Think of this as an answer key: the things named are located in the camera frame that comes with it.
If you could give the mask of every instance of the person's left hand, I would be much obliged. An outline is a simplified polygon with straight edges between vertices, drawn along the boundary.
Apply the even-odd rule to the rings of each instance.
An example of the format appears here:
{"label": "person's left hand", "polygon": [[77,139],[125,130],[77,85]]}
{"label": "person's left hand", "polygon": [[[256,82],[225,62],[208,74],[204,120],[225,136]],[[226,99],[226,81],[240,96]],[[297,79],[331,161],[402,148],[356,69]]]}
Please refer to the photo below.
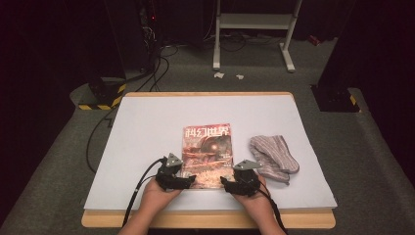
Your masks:
{"label": "person's left hand", "polygon": [[144,189],[139,211],[151,216],[156,215],[176,198],[183,190],[164,191],[155,178],[152,178]]}

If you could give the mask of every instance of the magazine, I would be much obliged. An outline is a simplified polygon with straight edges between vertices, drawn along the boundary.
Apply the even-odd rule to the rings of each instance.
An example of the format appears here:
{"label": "magazine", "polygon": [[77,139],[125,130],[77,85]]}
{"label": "magazine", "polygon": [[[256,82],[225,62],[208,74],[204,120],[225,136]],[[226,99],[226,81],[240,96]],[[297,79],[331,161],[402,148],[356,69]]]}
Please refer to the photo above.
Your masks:
{"label": "magazine", "polygon": [[184,127],[182,160],[181,177],[196,175],[193,189],[223,188],[220,176],[234,180],[230,124]]}

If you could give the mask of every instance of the vr controller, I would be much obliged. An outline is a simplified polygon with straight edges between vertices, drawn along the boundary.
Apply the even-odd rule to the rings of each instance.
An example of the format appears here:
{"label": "vr controller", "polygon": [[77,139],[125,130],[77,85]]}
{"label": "vr controller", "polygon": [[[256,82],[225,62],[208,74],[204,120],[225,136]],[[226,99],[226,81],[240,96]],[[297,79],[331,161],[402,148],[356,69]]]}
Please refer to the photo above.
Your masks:
{"label": "vr controller", "polygon": [[233,167],[235,182],[228,181],[222,176],[220,176],[220,182],[226,192],[250,197],[260,188],[260,181],[254,172],[254,168],[258,167],[261,167],[258,163],[243,160]]}
{"label": "vr controller", "polygon": [[173,154],[170,153],[168,158],[163,157],[161,159],[161,163],[162,165],[156,175],[156,181],[163,190],[188,189],[190,185],[195,182],[196,175],[192,175],[189,178],[181,178],[176,176],[176,173],[183,165],[183,161]]}

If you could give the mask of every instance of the dark background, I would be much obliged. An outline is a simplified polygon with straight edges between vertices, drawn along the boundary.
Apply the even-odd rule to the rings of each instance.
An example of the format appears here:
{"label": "dark background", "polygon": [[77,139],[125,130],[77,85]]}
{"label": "dark background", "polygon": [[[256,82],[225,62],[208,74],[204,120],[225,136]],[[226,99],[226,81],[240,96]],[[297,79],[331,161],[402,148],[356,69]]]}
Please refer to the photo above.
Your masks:
{"label": "dark background", "polygon": [[[87,2],[0,1],[2,222],[75,109],[69,94],[88,82],[82,68],[85,65],[80,62],[89,63],[89,68],[99,76],[125,76],[126,66],[120,59],[121,49],[117,48],[119,40],[111,28],[104,1]],[[171,1],[165,3],[171,4],[172,11],[166,17],[177,20],[165,25],[168,29],[165,37],[198,45],[201,35],[208,33],[212,1],[174,2],[176,5]],[[290,12],[292,2],[223,1],[223,10]],[[340,37],[326,70],[339,69],[328,72],[329,80],[332,84],[362,90],[392,153],[414,182],[411,153],[415,147],[411,134],[415,118],[412,80],[415,77],[415,9],[409,1],[405,4],[392,0],[357,0],[346,24],[353,3],[304,0],[294,39],[305,40],[308,35],[317,36],[321,41]],[[196,18],[197,14],[177,14],[184,5],[189,11],[202,11],[203,18]],[[186,24],[182,24],[183,31],[176,33],[175,29],[179,29],[174,25],[180,21],[191,22],[189,16],[195,22],[189,23],[189,27],[196,25],[199,30],[185,30]],[[68,35],[68,23],[76,28],[76,37]],[[73,52],[74,38],[78,45],[84,46],[83,53]],[[146,54],[130,56],[139,56],[138,69],[148,59]]]}

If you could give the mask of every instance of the person's right hand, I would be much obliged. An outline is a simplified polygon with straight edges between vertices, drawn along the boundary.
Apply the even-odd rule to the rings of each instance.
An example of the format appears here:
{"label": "person's right hand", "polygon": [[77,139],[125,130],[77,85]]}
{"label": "person's right hand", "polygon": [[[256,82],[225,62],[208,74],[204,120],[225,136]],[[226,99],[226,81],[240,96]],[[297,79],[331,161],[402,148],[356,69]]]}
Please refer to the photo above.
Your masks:
{"label": "person's right hand", "polygon": [[[267,193],[264,186],[266,185],[265,179],[261,175],[258,176],[258,179],[262,183],[260,190]],[[285,234],[275,219],[271,203],[260,192],[256,192],[250,197],[236,194],[232,194],[232,196],[244,206],[245,210],[258,225],[262,235]]]}

